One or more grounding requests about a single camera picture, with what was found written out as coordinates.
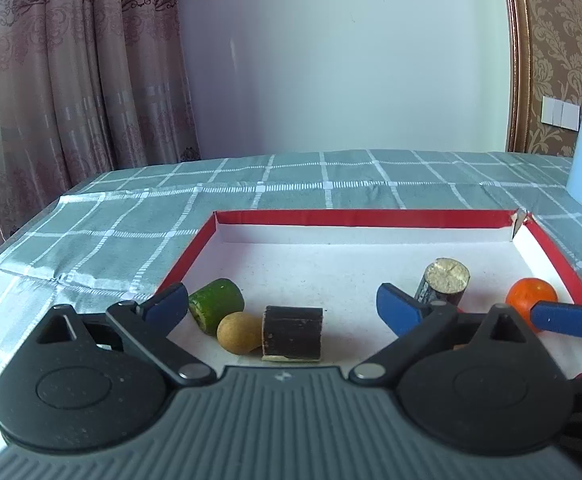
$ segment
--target wooden cylinder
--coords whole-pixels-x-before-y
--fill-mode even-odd
[[[262,318],[264,361],[316,362],[322,353],[322,309],[268,306]]]
[[[422,304],[440,300],[458,306],[469,278],[469,269],[459,261],[438,258],[424,270],[414,298]]]

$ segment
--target blue gripper pad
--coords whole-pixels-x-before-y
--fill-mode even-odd
[[[187,288],[178,283],[163,292],[155,295],[143,305],[152,303],[142,318],[157,330],[161,335],[167,336],[175,326],[182,321],[189,310],[189,293]]]
[[[375,309],[380,319],[398,337],[406,334],[423,319],[420,304],[391,283],[383,283],[375,295]]]
[[[582,337],[582,306],[538,301],[531,309],[530,319],[539,330]]]

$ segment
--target white wall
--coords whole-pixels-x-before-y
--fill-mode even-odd
[[[179,1],[205,157],[505,147],[505,0]]]

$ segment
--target plaid tablecloth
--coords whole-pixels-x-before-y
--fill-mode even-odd
[[[511,153],[290,153],[103,174],[0,254],[0,371],[50,306],[102,312],[151,296],[214,210],[474,208],[532,211],[582,277],[571,160]],[[4,442],[0,436],[0,450]]]

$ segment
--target patterned curtain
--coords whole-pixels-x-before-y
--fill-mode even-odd
[[[104,171],[199,158],[177,0],[0,0],[0,227]]]

